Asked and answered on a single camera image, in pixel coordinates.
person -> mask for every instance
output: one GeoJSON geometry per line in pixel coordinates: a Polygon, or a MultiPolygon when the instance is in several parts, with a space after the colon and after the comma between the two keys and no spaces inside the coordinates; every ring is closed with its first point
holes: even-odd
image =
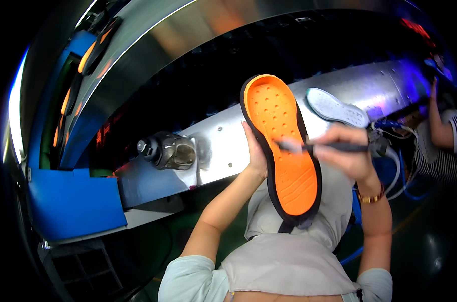
{"type": "Polygon", "coordinates": [[[368,144],[366,130],[333,124],[312,140],[321,163],[319,211],[306,230],[278,233],[282,219],[268,196],[267,160],[249,125],[242,122],[250,163],[204,209],[180,257],[165,271],[160,302],[390,301],[392,214],[369,153],[344,153],[320,144],[368,144]],[[364,251],[357,282],[332,254],[352,211],[352,185],[361,198],[364,251]],[[220,234],[249,201],[248,240],[215,269],[220,234]]]}
{"type": "Polygon", "coordinates": [[[457,182],[457,110],[441,113],[437,103],[437,78],[433,79],[428,119],[418,125],[418,172],[446,183],[457,182]]]}

hand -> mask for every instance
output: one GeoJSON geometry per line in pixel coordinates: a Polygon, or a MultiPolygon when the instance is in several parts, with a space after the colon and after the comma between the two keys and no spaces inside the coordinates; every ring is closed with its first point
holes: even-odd
{"type": "Polygon", "coordinates": [[[353,129],[340,123],[334,123],[326,133],[311,140],[310,143],[315,144],[314,154],[319,160],[339,168],[347,177],[355,179],[357,182],[364,182],[376,175],[369,152],[341,152],[321,145],[330,142],[368,145],[365,129],[353,129]]]}
{"type": "Polygon", "coordinates": [[[267,159],[265,158],[262,147],[252,133],[249,124],[246,121],[242,121],[242,126],[245,130],[247,142],[249,143],[250,163],[247,168],[254,170],[263,179],[266,179],[268,176],[267,159]]]}

striped shirt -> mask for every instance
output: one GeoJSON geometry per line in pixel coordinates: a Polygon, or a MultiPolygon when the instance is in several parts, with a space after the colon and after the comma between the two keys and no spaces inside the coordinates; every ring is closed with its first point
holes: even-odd
{"type": "Polygon", "coordinates": [[[416,149],[418,173],[445,183],[457,182],[457,115],[449,120],[453,128],[453,151],[438,149],[436,160],[428,163],[420,148],[416,149]]]}

shoe sole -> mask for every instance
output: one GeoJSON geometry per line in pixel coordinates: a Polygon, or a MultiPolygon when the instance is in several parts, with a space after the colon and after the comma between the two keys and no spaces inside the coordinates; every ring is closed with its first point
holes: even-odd
{"type": "Polygon", "coordinates": [[[341,102],[329,92],[319,88],[307,89],[307,102],[322,118],[342,122],[356,128],[366,128],[369,116],[354,105],[341,102]]]}
{"type": "Polygon", "coordinates": [[[321,168],[310,152],[281,152],[274,140],[304,143],[307,131],[290,88],[268,74],[248,79],[240,92],[242,112],[266,155],[268,192],[279,215],[291,226],[312,219],[321,200],[321,168]]]}

stainless steel panel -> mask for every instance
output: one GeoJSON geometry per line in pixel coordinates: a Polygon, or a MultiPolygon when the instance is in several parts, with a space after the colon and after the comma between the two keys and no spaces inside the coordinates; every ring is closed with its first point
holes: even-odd
{"type": "Polygon", "coordinates": [[[393,14],[401,2],[133,0],[118,14],[124,22],[99,66],[82,83],[75,105],[81,105],[81,111],[66,120],[69,139],[60,166],[73,168],[100,126],[150,77],[216,36],[264,18],[311,9],[365,9],[393,14]]]}
{"type": "Polygon", "coordinates": [[[120,177],[118,185],[123,208],[188,190],[174,170],[158,170],[141,156],[118,169],[115,175],[120,177]]]}
{"type": "MultiPolygon", "coordinates": [[[[341,69],[292,83],[289,88],[296,98],[311,139],[323,134],[331,123],[309,107],[306,91],[310,87],[326,90],[342,102],[356,105],[367,111],[374,121],[406,107],[406,102],[397,101],[401,92],[429,87],[429,82],[409,61],[389,61],[341,69]]],[[[428,94],[419,91],[414,96],[418,100],[428,94]]],[[[240,124],[244,119],[238,104],[179,133],[197,140],[198,185],[235,175],[248,165],[248,143],[240,124]]],[[[173,170],[156,170],[141,157],[115,174],[121,177],[120,194],[129,200],[130,206],[188,190],[173,170]]]]}

